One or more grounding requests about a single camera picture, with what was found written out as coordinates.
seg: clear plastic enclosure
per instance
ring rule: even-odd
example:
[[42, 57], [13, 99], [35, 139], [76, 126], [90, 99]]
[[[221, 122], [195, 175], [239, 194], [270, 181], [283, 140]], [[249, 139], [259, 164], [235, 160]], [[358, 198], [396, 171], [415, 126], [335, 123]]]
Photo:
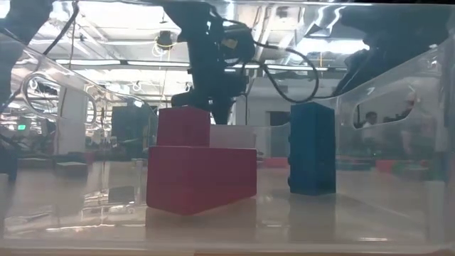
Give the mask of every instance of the clear plastic enclosure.
[[[345, 9], [342, 15], [360, 23], [362, 17], [385, 10], [391, 16], [404, 8], [422, 17], [454, 13], [453, 7], [442, 5], [422, 9], [239, 1], [234, 6]], [[440, 37], [440, 43], [338, 97], [316, 100], [336, 113], [336, 194], [290, 194], [290, 125], [269, 127], [264, 120], [270, 112], [288, 112], [291, 104], [278, 94], [264, 102], [251, 96], [245, 111], [245, 100], [239, 97], [236, 125], [213, 125], [210, 143], [257, 149], [257, 195], [192, 217], [145, 204], [146, 171], [153, 168], [147, 166], [147, 149], [155, 144], [158, 126], [145, 101], [109, 91], [0, 34], [2, 59], [8, 59], [4, 49], [23, 49], [11, 73], [11, 92], [20, 93], [0, 116], [4, 153], [19, 158], [16, 181], [5, 184], [0, 246], [156, 252], [451, 249], [455, 90], [454, 24], [449, 20], [402, 21], [421, 26], [428, 38]], [[299, 27], [296, 31], [303, 33]], [[303, 97], [309, 91], [289, 90], [293, 93]], [[377, 119], [366, 124], [369, 112]], [[262, 126], [254, 121], [259, 118]]]

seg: transparent panel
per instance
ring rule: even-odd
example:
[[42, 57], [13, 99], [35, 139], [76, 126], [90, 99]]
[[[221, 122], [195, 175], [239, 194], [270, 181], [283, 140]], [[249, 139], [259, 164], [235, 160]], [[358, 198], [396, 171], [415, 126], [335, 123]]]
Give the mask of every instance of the transparent panel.
[[[132, 3], [118, 6], [139, 8]], [[223, 6], [224, 16], [233, 15], [255, 26], [255, 37], [262, 31], [254, 20], [258, 7], [263, 17], [278, 13], [273, 16], [281, 20], [270, 21], [274, 29], [267, 32], [270, 40], [279, 37], [279, 31], [296, 31], [294, 36], [303, 43], [294, 46], [291, 38], [283, 44], [318, 61], [323, 85], [318, 96], [345, 88], [337, 97], [315, 100], [335, 112], [337, 193], [290, 194], [291, 125], [275, 126], [272, 120], [276, 112], [290, 112], [291, 103], [259, 77], [248, 103], [242, 97], [237, 99], [232, 115], [236, 125], [210, 128], [212, 148], [256, 149], [257, 195], [195, 216], [148, 208], [147, 171], [156, 166], [147, 166], [147, 159], [149, 147], [156, 146], [158, 117], [146, 101], [162, 97], [149, 95], [143, 100], [106, 90], [1, 34], [2, 60], [11, 58], [8, 49], [20, 49], [22, 54], [12, 69], [9, 88], [20, 93], [0, 116], [0, 162], [6, 163], [0, 170], [11, 180], [5, 185], [6, 207], [0, 208], [6, 216], [0, 246], [191, 254], [233, 250], [430, 253], [451, 249], [455, 240], [451, 173], [455, 93], [453, 24], [448, 16], [453, 8], [273, 1], [226, 2]], [[313, 10], [314, 16], [305, 16], [302, 22], [289, 18], [301, 15], [302, 9]], [[329, 42], [328, 37], [336, 38], [337, 26], [333, 19], [317, 18], [326, 12], [335, 18], [341, 10], [345, 22], [358, 25], [351, 31], [355, 43]], [[378, 17], [381, 11], [389, 16]], [[414, 16], [402, 19], [404, 28], [388, 22], [391, 16], [413, 11]], [[417, 16], [427, 18], [418, 22]], [[446, 21], [438, 23], [437, 18], [443, 16]], [[393, 38], [399, 40], [387, 54], [406, 53], [405, 58], [389, 68], [375, 60], [377, 70], [363, 70], [354, 82], [357, 86], [349, 88], [346, 80], [352, 62], [372, 53], [359, 44], [365, 37], [362, 25], [371, 20], [381, 25], [369, 28], [378, 33], [398, 28], [393, 30]], [[318, 31], [313, 31], [315, 24]], [[425, 47], [416, 50], [405, 40], [415, 36], [406, 34], [409, 27], [426, 35], [414, 38], [414, 43], [421, 40]], [[314, 44], [320, 37], [327, 42]], [[286, 55], [273, 59], [271, 64], [281, 69], [299, 62]], [[343, 75], [330, 73], [324, 63], [344, 68]], [[186, 76], [181, 72], [158, 78], [160, 85], [176, 83], [174, 76]], [[313, 83], [308, 81], [308, 73], [298, 75], [282, 80], [292, 79], [290, 96], [304, 98]], [[186, 86], [162, 87], [157, 92], [170, 96]], [[360, 126], [369, 112], [376, 113], [376, 121], [369, 127]], [[368, 139], [372, 137], [365, 135], [367, 129], [378, 137]], [[17, 165], [18, 171], [9, 171], [15, 168], [8, 165]]]

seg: ceiling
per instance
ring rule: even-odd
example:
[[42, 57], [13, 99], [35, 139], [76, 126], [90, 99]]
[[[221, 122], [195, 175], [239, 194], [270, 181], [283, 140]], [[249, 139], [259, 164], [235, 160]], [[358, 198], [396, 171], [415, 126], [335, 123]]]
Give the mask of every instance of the ceiling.
[[[282, 6], [263, 3], [223, 2], [216, 7], [220, 15], [251, 27], [257, 41], [284, 47], [294, 46], [307, 54], [321, 72], [328, 72], [327, 68], [344, 69], [346, 56], [367, 47], [361, 41], [363, 34], [360, 31], [337, 23], [330, 27], [329, 37], [304, 37], [306, 31], [321, 18], [323, 11], [336, 14], [336, 9], [328, 10], [323, 5]], [[170, 51], [156, 47], [160, 31], [171, 31], [175, 35], [180, 32], [180, 28], [160, 6], [80, 1], [79, 7], [73, 55], [71, 56], [71, 28], [49, 53], [49, 58], [66, 66], [72, 58], [75, 62], [71, 68], [81, 75], [105, 84], [111, 90], [145, 98], [147, 95], [171, 96], [183, 92], [191, 82], [191, 76], [186, 73], [189, 61], [186, 44], [177, 43]], [[0, 17], [5, 16], [8, 9], [9, 1], [0, 0]], [[43, 52], [60, 33], [72, 12], [71, 1], [56, 1], [49, 21], [29, 46]], [[257, 57], [268, 63], [283, 65], [298, 65], [301, 62], [296, 56], [275, 50], [257, 49]], [[135, 60], [146, 62], [125, 65], [126, 62], [120, 60], [129, 60], [128, 64]], [[177, 64], [170, 68], [160, 63], [152, 65], [150, 62]]]

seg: red block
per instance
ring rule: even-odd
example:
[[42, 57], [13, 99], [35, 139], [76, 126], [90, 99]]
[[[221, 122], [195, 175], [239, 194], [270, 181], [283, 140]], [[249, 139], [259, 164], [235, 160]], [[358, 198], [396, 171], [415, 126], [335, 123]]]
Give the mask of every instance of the red block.
[[256, 168], [255, 149], [152, 147], [147, 205], [193, 215], [255, 196]]
[[210, 113], [194, 107], [159, 110], [158, 146], [209, 146]]

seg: blue wooden block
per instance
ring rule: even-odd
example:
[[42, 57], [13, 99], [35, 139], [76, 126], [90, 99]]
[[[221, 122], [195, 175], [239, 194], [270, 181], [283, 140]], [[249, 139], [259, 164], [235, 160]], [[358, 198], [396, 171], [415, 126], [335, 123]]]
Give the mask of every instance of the blue wooden block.
[[289, 144], [291, 193], [335, 193], [335, 112], [315, 102], [292, 106]]

